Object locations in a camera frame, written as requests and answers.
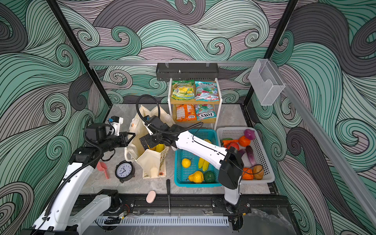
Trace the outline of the large yellow banana bunch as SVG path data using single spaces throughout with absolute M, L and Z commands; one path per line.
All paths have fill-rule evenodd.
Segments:
M 150 148 L 150 150 L 161 153 L 165 149 L 164 144 L 158 144 L 157 146 Z

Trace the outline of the cream canvas grocery bag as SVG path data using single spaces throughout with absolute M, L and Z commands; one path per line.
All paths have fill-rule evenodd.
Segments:
M 145 108 L 144 106 L 139 107 L 139 111 L 142 116 L 157 116 L 158 108 L 155 107 L 151 111 Z M 169 115 L 165 110 L 160 108 L 160 119 L 163 123 L 166 123 L 169 127 L 171 127 L 175 122 L 171 115 Z M 147 149 L 145 150 L 141 144 L 140 138 L 149 134 L 144 122 L 141 120 L 139 115 L 136 113 L 135 117 L 132 119 L 132 122 L 129 127 L 130 133 L 135 133 L 136 136 L 133 138 L 131 143 L 128 147 L 124 150 L 124 157 L 125 160 L 129 162 L 136 162 L 140 165 L 144 171 L 144 176 L 147 174 L 149 178 L 158 178 L 160 177 L 160 168 L 162 162 L 165 160 L 166 155 L 170 149 L 170 147 L 165 146 L 161 152 L 157 152 L 154 150 Z

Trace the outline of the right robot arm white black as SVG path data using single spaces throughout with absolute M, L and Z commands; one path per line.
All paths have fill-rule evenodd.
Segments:
M 141 114 L 139 102 L 142 98 L 150 98 L 157 103 L 157 115 L 150 117 Z M 168 126 L 162 122 L 158 101 L 151 95 L 141 95 L 138 97 L 136 100 L 136 111 L 148 130 L 148 134 L 140 138 L 144 149 L 164 144 L 188 151 L 208 161 L 219 170 L 218 181 L 225 188 L 224 199 L 226 202 L 233 206 L 239 203 L 240 182 L 244 164 L 242 155 L 235 147 L 226 149 L 225 147 L 216 146 L 192 134 L 190 130 L 200 128 L 203 125 L 202 122 L 189 127 L 182 127 L 177 124 Z

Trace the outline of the orange snack bag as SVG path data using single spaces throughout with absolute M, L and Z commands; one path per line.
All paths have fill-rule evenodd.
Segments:
M 179 122 L 197 120 L 195 107 L 192 104 L 177 105 L 176 120 Z

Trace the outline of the teal Fox's candy bag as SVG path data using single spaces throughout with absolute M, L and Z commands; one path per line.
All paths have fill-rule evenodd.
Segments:
M 195 104 L 195 112 L 198 121 L 216 118 L 214 106 L 211 104 Z

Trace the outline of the teal red snack bag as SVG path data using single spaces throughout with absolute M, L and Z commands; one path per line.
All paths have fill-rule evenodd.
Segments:
M 195 100 L 197 101 L 218 101 L 219 94 L 215 82 L 196 81 Z

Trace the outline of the teal plastic basket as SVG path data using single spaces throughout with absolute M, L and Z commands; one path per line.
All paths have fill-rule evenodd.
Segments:
M 189 132 L 196 137 L 202 140 L 209 140 L 213 145 L 218 146 L 219 140 L 217 134 L 212 129 L 191 129 Z M 183 167 L 182 160 L 189 159 L 191 161 L 191 165 L 188 168 Z M 191 152 L 177 149 L 175 151 L 175 170 L 174 170 L 174 181 L 178 187 L 186 187 L 186 188 L 214 188 L 222 186 L 218 182 L 218 174 L 219 170 L 216 169 L 212 164 L 209 164 L 208 169 L 203 171 L 201 168 L 198 167 L 199 157 L 194 155 Z M 191 182 L 189 180 L 189 176 L 196 173 L 197 171 L 202 172 L 203 174 L 207 172 L 211 172 L 211 179 L 212 182 L 209 183 L 207 181 L 203 181 L 200 184 L 196 184 L 195 182 Z

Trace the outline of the black screwdriver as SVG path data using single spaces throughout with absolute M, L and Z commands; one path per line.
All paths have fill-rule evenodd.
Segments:
M 167 191 L 167 200 L 168 200 L 168 213 L 169 216 L 171 216 L 171 202 L 170 202 L 170 196 L 171 196 L 171 186 L 170 186 L 170 180 L 166 180 L 166 191 Z

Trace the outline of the small yellow banana bunch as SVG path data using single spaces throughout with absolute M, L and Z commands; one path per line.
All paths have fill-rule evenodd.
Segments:
M 199 169 L 202 169 L 203 171 L 207 171 L 208 168 L 209 168 L 209 162 L 204 160 L 203 158 L 200 158 L 199 159 L 199 162 L 198 162 L 198 168 Z

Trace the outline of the orange carrot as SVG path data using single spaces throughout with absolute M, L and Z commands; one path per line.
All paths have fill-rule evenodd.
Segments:
M 223 143 L 224 147 L 227 147 L 231 143 L 238 143 L 238 142 L 239 142 L 239 140 L 222 140 L 222 143 Z

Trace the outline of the pink oval eraser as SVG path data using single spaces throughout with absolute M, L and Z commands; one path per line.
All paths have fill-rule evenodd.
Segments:
M 156 198 L 156 192 L 154 190 L 151 190 L 146 196 L 146 202 L 151 204 L 154 202 L 155 198 Z

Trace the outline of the white plastic basket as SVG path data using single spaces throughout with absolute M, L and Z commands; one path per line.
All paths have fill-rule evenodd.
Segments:
M 244 131 L 250 129 L 255 132 L 255 139 L 251 140 L 250 146 L 253 149 L 255 161 L 261 164 L 264 170 L 264 176 L 261 180 L 241 180 L 241 184 L 268 184 L 275 181 L 275 174 L 271 167 L 269 158 L 265 152 L 265 149 L 261 143 L 261 139 L 257 131 L 251 127 L 220 127 L 217 129 L 217 136 L 221 140 L 226 138 L 232 138 L 233 140 L 238 140 L 244 135 Z

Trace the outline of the red apple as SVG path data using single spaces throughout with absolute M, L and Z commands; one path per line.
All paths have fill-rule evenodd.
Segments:
M 236 142 L 231 142 L 230 144 L 228 144 L 227 149 L 231 149 L 232 147 L 235 148 L 237 151 L 240 150 L 240 146 Z

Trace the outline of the orange tomato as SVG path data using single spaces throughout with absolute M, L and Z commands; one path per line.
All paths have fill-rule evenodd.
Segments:
M 246 138 L 245 136 L 240 137 L 238 140 L 238 144 L 242 147 L 247 147 L 250 145 L 250 143 L 251 143 L 251 140 Z

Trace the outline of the clear acrylic wall holder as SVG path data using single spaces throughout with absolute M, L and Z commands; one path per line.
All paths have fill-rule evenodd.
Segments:
M 261 106 L 273 105 L 286 87 L 278 66 L 269 59 L 258 59 L 248 79 Z

